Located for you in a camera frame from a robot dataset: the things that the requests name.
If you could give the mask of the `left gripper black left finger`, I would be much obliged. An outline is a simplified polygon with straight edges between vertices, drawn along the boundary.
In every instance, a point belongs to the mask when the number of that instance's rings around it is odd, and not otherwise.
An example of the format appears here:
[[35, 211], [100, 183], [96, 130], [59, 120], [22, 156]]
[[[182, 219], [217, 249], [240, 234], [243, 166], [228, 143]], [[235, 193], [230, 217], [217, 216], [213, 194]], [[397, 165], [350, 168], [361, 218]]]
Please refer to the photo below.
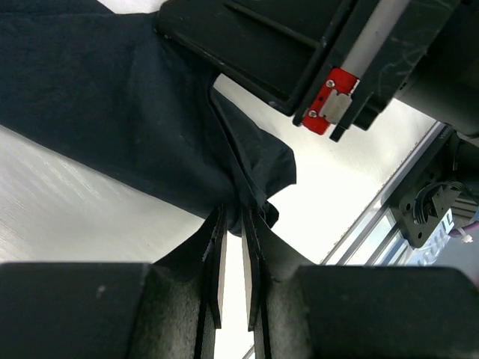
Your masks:
[[3, 263], [3, 358], [212, 358], [226, 210], [155, 263]]

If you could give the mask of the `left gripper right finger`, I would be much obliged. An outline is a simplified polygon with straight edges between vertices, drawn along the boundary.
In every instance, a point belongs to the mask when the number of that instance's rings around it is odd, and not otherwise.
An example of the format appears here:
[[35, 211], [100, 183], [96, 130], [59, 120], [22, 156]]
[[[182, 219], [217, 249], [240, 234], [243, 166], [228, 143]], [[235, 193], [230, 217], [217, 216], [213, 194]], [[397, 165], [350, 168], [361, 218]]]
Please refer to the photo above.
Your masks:
[[476, 358], [478, 289], [459, 270], [320, 266], [242, 212], [257, 358]]

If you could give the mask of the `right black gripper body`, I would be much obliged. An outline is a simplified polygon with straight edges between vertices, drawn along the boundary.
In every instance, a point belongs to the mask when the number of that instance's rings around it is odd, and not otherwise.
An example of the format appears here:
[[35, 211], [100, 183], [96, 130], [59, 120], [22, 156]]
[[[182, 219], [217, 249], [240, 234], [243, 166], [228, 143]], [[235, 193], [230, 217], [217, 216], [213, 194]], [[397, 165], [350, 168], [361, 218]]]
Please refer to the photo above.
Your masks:
[[478, 140], [476, 1], [166, 1], [156, 30], [333, 141], [393, 99]]

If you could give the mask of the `black paper napkin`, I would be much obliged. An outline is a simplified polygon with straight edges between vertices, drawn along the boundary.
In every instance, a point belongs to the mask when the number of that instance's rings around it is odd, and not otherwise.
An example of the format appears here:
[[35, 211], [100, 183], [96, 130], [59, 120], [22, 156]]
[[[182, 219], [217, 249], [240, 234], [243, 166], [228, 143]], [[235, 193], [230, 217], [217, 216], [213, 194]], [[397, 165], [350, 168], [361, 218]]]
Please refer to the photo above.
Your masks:
[[226, 205], [235, 235], [243, 207], [275, 224], [269, 199], [296, 182], [292, 149], [154, 20], [98, 1], [3, 1], [1, 124], [198, 217]]

